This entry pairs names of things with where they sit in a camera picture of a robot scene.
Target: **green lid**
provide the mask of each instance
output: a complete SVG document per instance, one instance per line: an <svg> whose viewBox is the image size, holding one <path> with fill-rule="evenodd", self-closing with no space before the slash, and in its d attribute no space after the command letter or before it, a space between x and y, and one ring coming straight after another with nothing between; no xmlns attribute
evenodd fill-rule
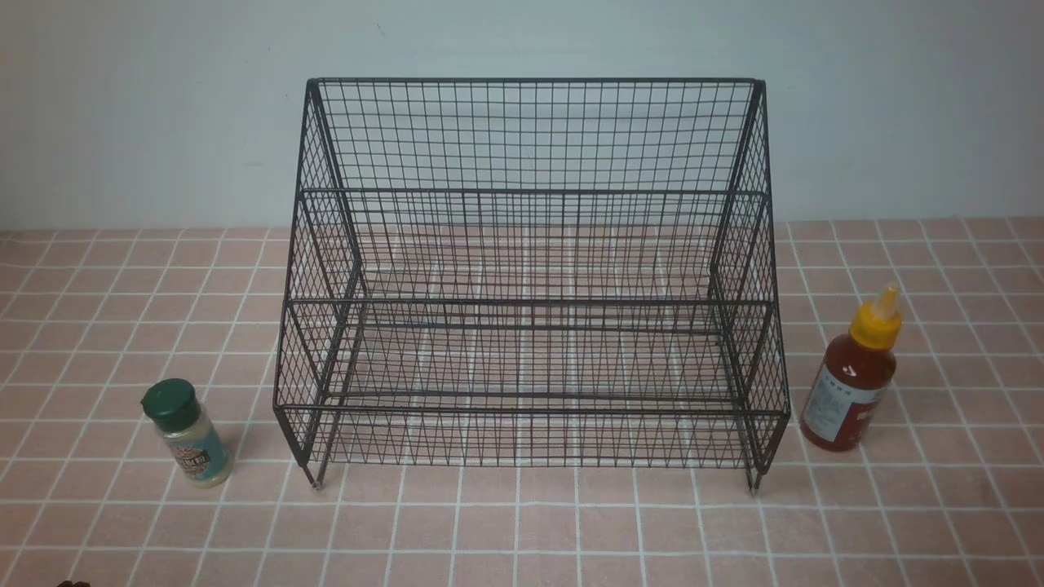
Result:
<svg viewBox="0 0 1044 587"><path fill-rule="evenodd" d="M203 412L195 399L195 388L185 379L165 379L152 385L141 398L141 406L164 432L188 428Z"/></svg>

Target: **yellow cap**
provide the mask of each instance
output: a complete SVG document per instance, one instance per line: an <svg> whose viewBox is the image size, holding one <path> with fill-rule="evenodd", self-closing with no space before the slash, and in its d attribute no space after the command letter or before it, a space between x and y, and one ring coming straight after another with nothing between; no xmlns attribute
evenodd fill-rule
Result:
<svg viewBox="0 0 1044 587"><path fill-rule="evenodd" d="M903 315L896 309L899 286L889 283L874 302L859 308L849 327L849 334L868 349L885 350L896 346L896 337L903 326Z"/></svg>

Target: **hot sauce bottle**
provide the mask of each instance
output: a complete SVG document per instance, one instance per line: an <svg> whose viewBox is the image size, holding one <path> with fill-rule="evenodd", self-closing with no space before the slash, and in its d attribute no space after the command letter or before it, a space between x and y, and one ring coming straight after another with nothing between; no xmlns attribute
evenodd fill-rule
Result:
<svg viewBox="0 0 1044 587"><path fill-rule="evenodd" d="M889 284L859 308L848 334L827 346L801 413L801 431L815 446L844 451L859 445L896 373L892 348L903 324L898 301L899 287Z"/></svg>

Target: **metal wire shelf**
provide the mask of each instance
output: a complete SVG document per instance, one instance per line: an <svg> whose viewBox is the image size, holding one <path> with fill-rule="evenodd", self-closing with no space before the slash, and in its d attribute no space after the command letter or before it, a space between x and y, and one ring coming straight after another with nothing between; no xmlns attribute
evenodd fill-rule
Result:
<svg viewBox="0 0 1044 587"><path fill-rule="evenodd" d="M274 408L315 487L365 462L756 490L790 416L764 84L310 80Z"/></svg>

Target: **jar label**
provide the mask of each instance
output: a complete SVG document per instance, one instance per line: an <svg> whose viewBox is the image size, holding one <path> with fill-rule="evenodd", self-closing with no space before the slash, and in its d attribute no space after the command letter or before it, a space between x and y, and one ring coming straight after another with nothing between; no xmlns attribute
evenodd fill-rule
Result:
<svg viewBox="0 0 1044 587"><path fill-rule="evenodd" d="M203 440L171 441L167 442L167 446L185 474L194 480L206 480L217 475L229 461L221 439L214 428Z"/></svg>

